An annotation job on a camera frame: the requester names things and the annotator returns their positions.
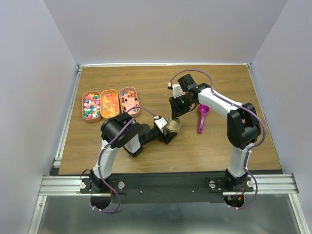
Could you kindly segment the clear plastic cup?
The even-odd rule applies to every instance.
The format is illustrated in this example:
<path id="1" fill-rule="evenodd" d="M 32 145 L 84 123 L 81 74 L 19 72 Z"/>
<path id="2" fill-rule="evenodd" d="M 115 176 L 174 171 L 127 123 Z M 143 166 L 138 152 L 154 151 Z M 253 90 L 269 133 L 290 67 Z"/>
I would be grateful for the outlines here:
<path id="1" fill-rule="evenodd" d="M 171 131 L 171 130 L 167 130 L 167 135 L 170 137 L 175 137 L 178 135 L 180 130 L 175 130 L 175 131 Z"/>

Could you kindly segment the white round lid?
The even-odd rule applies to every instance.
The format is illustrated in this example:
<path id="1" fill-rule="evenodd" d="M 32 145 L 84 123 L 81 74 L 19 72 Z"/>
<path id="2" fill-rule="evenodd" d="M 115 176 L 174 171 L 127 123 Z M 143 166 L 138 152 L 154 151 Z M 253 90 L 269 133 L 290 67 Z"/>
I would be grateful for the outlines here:
<path id="1" fill-rule="evenodd" d="M 171 117 L 166 119 L 168 125 L 166 126 L 167 131 L 178 133 L 181 128 L 181 121 L 179 118 L 172 119 Z"/>

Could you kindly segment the magenta plastic scoop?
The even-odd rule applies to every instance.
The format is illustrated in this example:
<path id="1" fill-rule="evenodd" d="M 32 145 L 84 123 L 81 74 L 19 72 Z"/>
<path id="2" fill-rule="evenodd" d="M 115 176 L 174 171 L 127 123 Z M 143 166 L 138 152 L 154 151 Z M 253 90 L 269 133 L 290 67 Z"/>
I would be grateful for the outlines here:
<path id="1" fill-rule="evenodd" d="M 199 109 L 199 112 L 200 112 L 198 133 L 201 134 L 203 132 L 203 128 L 204 128 L 205 117 L 208 114 L 210 108 L 208 106 L 206 106 L 206 105 L 200 104 L 198 109 Z"/>

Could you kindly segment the pink tray of lollipops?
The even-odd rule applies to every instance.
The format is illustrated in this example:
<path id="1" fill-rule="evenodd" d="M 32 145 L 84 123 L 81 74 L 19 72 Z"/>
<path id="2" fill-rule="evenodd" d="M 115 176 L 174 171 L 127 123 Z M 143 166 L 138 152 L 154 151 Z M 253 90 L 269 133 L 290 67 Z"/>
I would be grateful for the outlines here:
<path id="1" fill-rule="evenodd" d="M 131 109 L 132 107 L 139 106 L 137 91 L 134 87 L 121 88 L 118 92 L 118 96 L 121 114 L 128 112 L 128 114 L 132 117 L 136 117 L 140 114 L 139 108 L 135 108 L 129 111 L 129 109 Z"/>

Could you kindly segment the orange tray of star candies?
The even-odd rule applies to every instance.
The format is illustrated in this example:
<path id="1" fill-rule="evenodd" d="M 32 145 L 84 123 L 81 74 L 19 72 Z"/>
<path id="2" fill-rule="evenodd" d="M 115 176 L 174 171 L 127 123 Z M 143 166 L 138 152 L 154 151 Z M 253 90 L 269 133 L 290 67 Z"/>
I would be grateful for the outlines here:
<path id="1" fill-rule="evenodd" d="M 100 94 L 100 114 L 107 120 L 120 113 L 119 96 L 115 89 L 104 90 Z"/>

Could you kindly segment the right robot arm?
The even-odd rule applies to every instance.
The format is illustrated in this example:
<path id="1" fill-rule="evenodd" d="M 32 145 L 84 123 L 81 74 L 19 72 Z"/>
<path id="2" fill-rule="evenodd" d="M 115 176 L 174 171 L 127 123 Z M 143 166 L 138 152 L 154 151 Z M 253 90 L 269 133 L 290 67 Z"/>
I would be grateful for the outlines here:
<path id="1" fill-rule="evenodd" d="M 223 116 L 227 121 L 227 138 L 231 143 L 232 156 L 225 171 L 224 185 L 235 191 L 248 176 L 248 161 L 251 150 L 262 134 L 263 123 L 251 103 L 233 101 L 214 90 L 212 84 L 197 84 L 190 74 L 182 76 L 177 84 L 168 82 L 173 96 L 169 99 L 172 119 L 190 112 L 194 104 L 205 105 Z"/>

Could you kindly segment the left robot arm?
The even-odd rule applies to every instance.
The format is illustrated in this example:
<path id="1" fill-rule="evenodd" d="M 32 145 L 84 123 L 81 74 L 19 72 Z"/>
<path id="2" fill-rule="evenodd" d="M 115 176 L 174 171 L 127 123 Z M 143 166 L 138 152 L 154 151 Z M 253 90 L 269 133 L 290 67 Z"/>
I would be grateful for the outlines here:
<path id="1" fill-rule="evenodd" d="M 98 193 L 108 187 L 107 178 L 112 174 L 113 163 L 121 148 L 131 157 L 137 157 L 144 146 L 159 140 L 169 144 L 179 130 L 169 129 L 170 122 L 163 117 L 154 116 L 154 125 L 141 124 L 128 113 L 120 114 L 105 121 L 101 130 L 101 150 L 97 162 L 89 174 L 90 186 Z"/>

